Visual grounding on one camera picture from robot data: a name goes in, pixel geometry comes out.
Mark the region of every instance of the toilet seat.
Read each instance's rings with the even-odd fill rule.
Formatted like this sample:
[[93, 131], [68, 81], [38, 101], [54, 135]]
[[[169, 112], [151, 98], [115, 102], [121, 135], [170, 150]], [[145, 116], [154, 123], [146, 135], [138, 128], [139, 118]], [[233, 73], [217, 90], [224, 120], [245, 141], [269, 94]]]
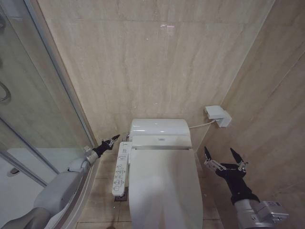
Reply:
[[134, 229], [202, 229], [193, 150], [133, 148], [129, 206]]

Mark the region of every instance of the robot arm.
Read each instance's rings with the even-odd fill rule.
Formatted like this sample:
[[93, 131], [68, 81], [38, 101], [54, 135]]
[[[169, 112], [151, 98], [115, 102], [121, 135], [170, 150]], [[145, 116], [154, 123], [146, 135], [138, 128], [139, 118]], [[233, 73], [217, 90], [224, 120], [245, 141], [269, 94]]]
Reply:
[[82, 177], [106, 150], [112, 150], [120, 135], [102, 140], [87, 156], [73, 160], [67, 171], [58, 174], [36, 197], [34, 208], [25, 216], [6, 223], [2, 229], [42, 229], [59, 213], [76, 192]]
[[274, 229], [276, 223], [288, 218], [288, 213], [280, 203], [274, 201], [260, 202], [246, 185], [243, 177], [246, 175], [246, 165], [240, 155], [231, 148], [236, 164], [218, 163], [212, 160], [211, 155], [204, 147], [204, 164], [216, 175], [225, 179], [232, 197], [231, 202], [237, 210], [240, 229]]

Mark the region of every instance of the beige marble wall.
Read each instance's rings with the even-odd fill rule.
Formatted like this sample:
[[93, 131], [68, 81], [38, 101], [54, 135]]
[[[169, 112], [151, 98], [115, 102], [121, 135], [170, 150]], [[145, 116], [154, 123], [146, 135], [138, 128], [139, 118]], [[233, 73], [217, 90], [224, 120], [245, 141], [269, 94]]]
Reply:
[[[305, 4], [276, 0], [222, 106], [233, 120], [211, 126], [200, 148], [233, 162], [234, 148], [249, 162], [245, 180], [264, 200], [281, 201], [291, 214], [278, 228], [304, 228]], [[209, 173], [224, 228], [237, 228], [225, 182]]]
[[[205, 122], [273, 2], [38, 0], [98, 141], [133, 118]], [[206, 130], [192, 130], [195, 150]]]

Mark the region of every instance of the toilet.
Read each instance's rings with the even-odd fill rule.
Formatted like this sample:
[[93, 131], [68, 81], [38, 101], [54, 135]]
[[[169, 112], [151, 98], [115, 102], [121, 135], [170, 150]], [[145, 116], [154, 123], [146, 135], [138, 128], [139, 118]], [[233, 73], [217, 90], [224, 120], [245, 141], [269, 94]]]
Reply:
[[203, 206], [184, 119], [133, 119], [128, 155], [134, 229], [202, 229]]

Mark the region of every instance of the wall-mounted control box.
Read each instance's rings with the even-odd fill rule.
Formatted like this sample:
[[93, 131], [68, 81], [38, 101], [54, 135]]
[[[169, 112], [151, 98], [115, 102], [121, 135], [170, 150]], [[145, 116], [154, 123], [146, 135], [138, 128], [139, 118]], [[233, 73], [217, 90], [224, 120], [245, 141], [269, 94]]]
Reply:
[[205, 112], [209, 119], [216, 120], [219, 127], [226, 127], [232, 120], [228, 112], [226, 112], [221, 106], [206, 106]]

